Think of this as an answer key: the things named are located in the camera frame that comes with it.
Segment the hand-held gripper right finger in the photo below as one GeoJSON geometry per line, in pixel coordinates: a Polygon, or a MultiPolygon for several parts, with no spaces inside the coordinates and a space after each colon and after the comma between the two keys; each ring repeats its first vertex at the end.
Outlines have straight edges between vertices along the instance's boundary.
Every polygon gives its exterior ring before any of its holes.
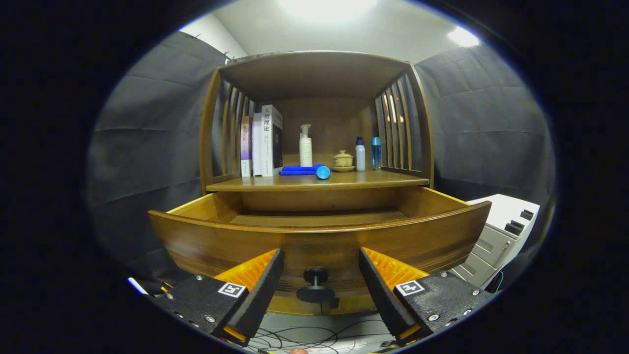
{"type": "Polygon", "coordinates": [[[390,334],[407,345],[470,317],[493,298],[450,271],[428,274],[360,247],[359,270],[390,334]]]}

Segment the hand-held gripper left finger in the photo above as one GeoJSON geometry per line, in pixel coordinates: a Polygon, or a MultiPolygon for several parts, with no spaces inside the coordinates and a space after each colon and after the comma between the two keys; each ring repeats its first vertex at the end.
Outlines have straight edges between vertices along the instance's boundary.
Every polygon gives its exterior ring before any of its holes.
{"type": "Polygon", "coordinates": [[[267,312],[285,266],[272,249],[216,276],[193,275],[150,302],[207,336],[247,347],[267,312]]]}

